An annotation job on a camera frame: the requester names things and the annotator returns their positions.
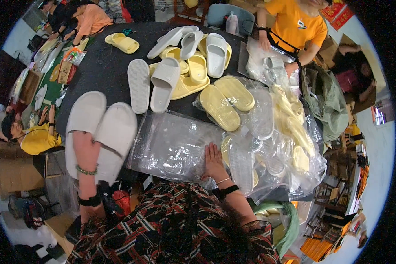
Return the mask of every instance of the plastic packaging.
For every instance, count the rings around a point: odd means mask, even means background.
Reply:
[[[208,189],[211,182],[201,182],[205,172],[205,146],[220,146],[223,130],[175,112],[143,115],[127,160],[127,167],[171,181],[199,182]]]

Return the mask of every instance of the scissors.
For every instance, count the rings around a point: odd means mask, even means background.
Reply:
[[[132,29],[126,28],[126,29],[123,29],[123,30],[122,30],[122,33],[123,33],[125,36],[129,36],[131,33],[136,33],[136,31],[132,31]]]

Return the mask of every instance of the bracelet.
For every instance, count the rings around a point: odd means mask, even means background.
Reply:
[[[85,174],[85,175],[95,175],[95,174],[97,174],[98,164],[95,166],[95,171],[93,171],[93,172],[88,172],[86,170],[83,170],[81,167],[79,167],[78,164],[76,165],[76,170],[78,172],[81,172],[82,174]]]
[[[227,181],[229,179],[232,179],[232,177],[228,177],[227,179],[221,180],[220,182],[216,182],[216,185],[219,185],[220,183],[225,182],[225,181]]]

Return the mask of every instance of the white wall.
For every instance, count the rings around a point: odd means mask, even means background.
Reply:
[[[16,58],[19,51],[21,51],[21,56],[22,54],[24,55],[24,60],[22,60],[22,62],[28,65],[32,56],[32,51],[28,49],[28,40],[32,39],[34,35],[34,30],[32,30],[24,20],[19,19],[7,37],[2,49],[14,58]]]

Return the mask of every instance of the wooden chair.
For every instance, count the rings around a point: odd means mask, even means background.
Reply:
[[[173,5],[174,5],[174,18],[167,21],[167,23],[204,26],[205,16],[207,15],[208,8],[210,7],[209,0],[199,1],[198,5],[196,5],[192,8],[188,8],[185,5],[185,8],[182,12],[178,11],[177,0],[173,1]],[[196,10],[200,5],[204,7],[204,10],[203,10],[202,16],[197,16]]]

